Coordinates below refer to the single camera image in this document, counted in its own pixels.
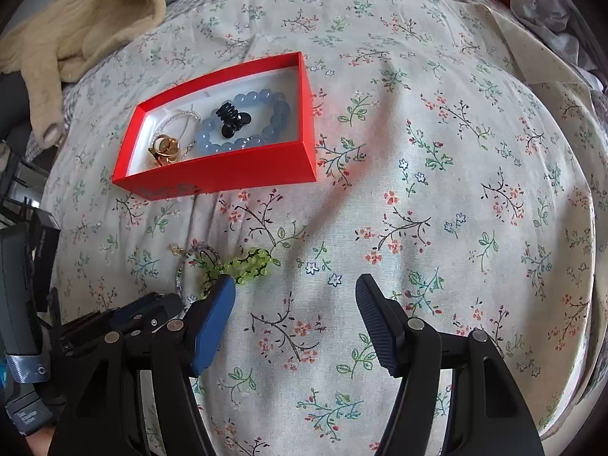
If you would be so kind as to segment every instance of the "floral fabric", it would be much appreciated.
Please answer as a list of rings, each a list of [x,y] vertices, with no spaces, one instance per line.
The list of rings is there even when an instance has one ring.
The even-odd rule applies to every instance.
[[[313,88],[318,183],[159,202],[111,184],[137,103],[290,51]],[[606,329],[606,140],[586,86],[500,13],[447,0],[194,6],[88,75],[72,124],[43,200],[62,226],[65,320],[174,291],[171,244],[202,240],[234,265],[270,257],[238,285],[214,363],[192,380],[218,454],[373,454],[399,382],[356,307],[364,272],[439,331],[484,329],[542,435],[583,392]],[[187,263],[186,306],[212,267]],[[446,372],[429,455],[449,396]],[[162,451],[151,399],[147,426]]]

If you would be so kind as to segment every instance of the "open cardboard box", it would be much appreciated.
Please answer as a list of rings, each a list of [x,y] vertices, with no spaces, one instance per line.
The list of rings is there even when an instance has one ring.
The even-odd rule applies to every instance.
[[[282,89],[273,88],[276,84],[282,84]],[[177,135],[173,131],[156,132],[164,118],[190,108],[208,118],[224,101],[232,102],[236,93],[247,94],[264,87],[283,92],[291,106],[291,126],[282,132],[277,142],[194,158],[189,154],[188,159],[166,166],[154,164],[148,148],[155,134]],[[249,111],[246,107],[239,110]],[[184,128],[183,135],[193,139],[194,132],[186,130]],[[213,135],[220,138],[219,132]],[[182,149],[189,142],[188,138],[180,138]],[[149,201],[315,181],[312,94],[302,53],[281,54],[223,68],[139,104],[131,117],[112,175],[114,184]]]

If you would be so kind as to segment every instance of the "blue flower print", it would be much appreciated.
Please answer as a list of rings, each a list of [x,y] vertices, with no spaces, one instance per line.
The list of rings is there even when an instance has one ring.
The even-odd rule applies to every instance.
[[[312,261],[312,262],[307,262],[306,263],[306,274],[309,274],[311,276],[314,276],[315,272],[318,272],[318,266],[317,263]]]
[[[334,272],[327,280],[327,284],[337,288],[338,285],[342,284],[342,275]]]

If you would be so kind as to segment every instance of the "beige fleece fabric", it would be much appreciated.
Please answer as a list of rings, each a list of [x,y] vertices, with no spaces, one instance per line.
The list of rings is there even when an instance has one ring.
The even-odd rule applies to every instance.
[[[165,0],[55,0],[0,40],[0,72],[21,71],[42,148],[63,132],[61,83],[78,82],[104,56],[160,24],[165,10]]]

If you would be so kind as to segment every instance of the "gold jewelry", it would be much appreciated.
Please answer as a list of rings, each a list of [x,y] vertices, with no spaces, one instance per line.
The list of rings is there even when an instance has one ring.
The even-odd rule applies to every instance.
[[[176,162],[179,158],[179,141],[161,133],[154,138],[152,145],[148,148],[150,154],[159,166],[166,166]]]

